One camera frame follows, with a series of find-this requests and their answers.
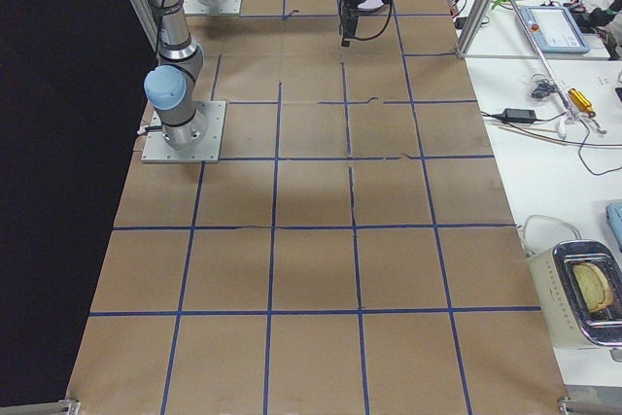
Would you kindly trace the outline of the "toast slice in toaster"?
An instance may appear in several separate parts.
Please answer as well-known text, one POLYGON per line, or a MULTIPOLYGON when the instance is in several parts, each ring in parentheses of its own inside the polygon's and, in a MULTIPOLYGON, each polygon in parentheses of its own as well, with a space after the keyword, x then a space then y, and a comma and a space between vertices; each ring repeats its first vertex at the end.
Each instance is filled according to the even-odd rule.
POLYGON ((590 313, 605 310, 613 303, 613 291, 603 272, 593 263, 572 267, 583 300, 590 313))

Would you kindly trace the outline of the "long metal rod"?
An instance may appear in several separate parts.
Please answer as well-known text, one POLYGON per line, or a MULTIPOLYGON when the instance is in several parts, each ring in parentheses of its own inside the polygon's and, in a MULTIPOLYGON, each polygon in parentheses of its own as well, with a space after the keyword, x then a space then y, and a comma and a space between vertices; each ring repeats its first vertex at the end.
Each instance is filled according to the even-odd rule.
POLYGON ((509 4, 511 5, 512 10, 515 12, 515 14, 517 16, 517 19, 519 21, 521 29, 524 32, 525 37, 527 38, 527 40, 528 40, 529 44, 531 45, 532 49, 535 51, 536 56, 539 58, 540 62, 542 63, 542 65, 543 65, 543 67, 544 67, 544 69, 546 71, 546 74, 548 75, 548 78, 555 85, 555 88, 556 88, 555 92, 559 96, 559 98, 561 99, 562 104, 563 104, 564 108, 566 109, 565 117, 568 120, 570 120, 570 121, 577 121, 577 122, 580 122, 580 123, 584 123, 586 125, 587 129, 590 129, 590 125, 592 125, 599 134, 606 135, 607 131, 600 126, 600 124, 595 120, 594 116, 590 116, 588 113, 581 111, 571 101, 568 92, 563 89, 561 81, 559 80, 559 78, 556 75, 555 71, 552 69, 552 67, 551 67, 547 57, 545 56, 544 52, 541 50, 540 46, 536 42, 536 39, 534 38, 533 31, 532 31, 531 27, 521 17, 519 6, 515 2, 515 0, 509 0, 509 4))

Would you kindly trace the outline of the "teach pendant tablet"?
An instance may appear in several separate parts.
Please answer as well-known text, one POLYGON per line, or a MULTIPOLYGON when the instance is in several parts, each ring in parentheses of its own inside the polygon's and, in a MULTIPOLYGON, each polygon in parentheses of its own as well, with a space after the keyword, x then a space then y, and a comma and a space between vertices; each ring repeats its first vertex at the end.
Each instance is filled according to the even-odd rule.
POLYGON ((523 6, 519 9, 519 17, 543 52, 585 54, 590 51, 566 7, 523 6))

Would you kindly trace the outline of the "black power adapter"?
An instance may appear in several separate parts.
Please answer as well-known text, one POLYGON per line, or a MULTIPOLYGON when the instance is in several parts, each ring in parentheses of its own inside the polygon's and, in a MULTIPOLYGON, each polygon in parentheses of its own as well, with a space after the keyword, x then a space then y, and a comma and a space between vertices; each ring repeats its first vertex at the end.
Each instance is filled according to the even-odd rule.
POLYGON ((536 112, 531 109, 506 108, 501 118, 510 123, 532 124, 537 121, 536 112))

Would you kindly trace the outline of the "yellow handled tool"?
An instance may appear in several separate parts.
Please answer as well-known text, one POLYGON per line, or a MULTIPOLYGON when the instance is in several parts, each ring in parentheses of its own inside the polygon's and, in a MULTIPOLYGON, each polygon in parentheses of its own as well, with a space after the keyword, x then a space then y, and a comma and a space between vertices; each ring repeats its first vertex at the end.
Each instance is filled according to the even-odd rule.
POLYGON ((596 115, 591 101, 581 91, 577 90, 576 88, 570 88, 568 91, 568 95, 570 101, 580 112, 588 115, 591 118, 596 115))

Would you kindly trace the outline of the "brown paper table cover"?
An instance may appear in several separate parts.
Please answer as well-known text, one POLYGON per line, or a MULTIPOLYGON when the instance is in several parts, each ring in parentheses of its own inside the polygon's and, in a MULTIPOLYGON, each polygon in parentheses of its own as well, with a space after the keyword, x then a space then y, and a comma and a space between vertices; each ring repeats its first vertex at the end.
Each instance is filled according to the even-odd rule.
POLYGON ((215 164, 134 153, 84 414, 554 414, 564 387, 446 0, 195 17, 215 164))

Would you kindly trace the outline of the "cream toaster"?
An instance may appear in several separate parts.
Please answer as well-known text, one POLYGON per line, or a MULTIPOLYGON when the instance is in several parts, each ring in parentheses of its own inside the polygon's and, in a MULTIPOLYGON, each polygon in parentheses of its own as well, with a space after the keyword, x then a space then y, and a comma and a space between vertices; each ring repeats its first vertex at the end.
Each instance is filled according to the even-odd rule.
POLYGON ((528 258, 551 342, 560 349, 621 349, 621 270, 611 251, 594 240, 571 240, 528 258), (572 267, 593 263, 613 291, 613 303, 590 313, 572 267))

